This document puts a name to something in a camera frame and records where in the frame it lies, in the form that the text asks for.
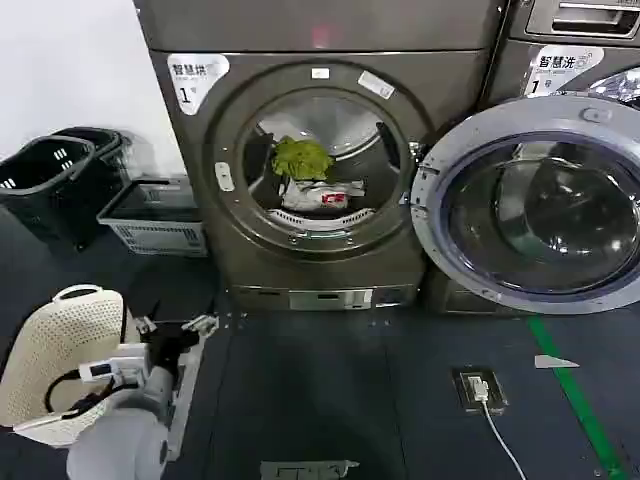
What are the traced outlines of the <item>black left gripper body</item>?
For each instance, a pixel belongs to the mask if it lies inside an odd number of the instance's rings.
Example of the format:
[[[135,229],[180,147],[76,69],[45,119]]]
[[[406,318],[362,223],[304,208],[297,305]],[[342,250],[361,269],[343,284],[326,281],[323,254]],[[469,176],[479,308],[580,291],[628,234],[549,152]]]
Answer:
[[[183,329],[181,324],[160,324],[144,334],[144,342],[149,345],[151,367],[163,368],[177,380],[179,357],[199,343],[199,334]]]

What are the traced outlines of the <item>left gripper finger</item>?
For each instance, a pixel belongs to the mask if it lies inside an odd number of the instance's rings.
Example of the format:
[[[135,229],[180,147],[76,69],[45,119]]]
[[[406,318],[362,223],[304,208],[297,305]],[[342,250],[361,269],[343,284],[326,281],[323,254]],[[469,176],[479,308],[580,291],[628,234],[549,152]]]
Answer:
[[[133,318],[134,325],[142,343],[149,343],[154,337],[154,332],[157,330],[155,318],[159,307],[160,301],[156,301],[148,313]]]
[[[200,341],[206,341],[219,329],[219,316],[203,314],[183,324],[181,330],[196,333]]]

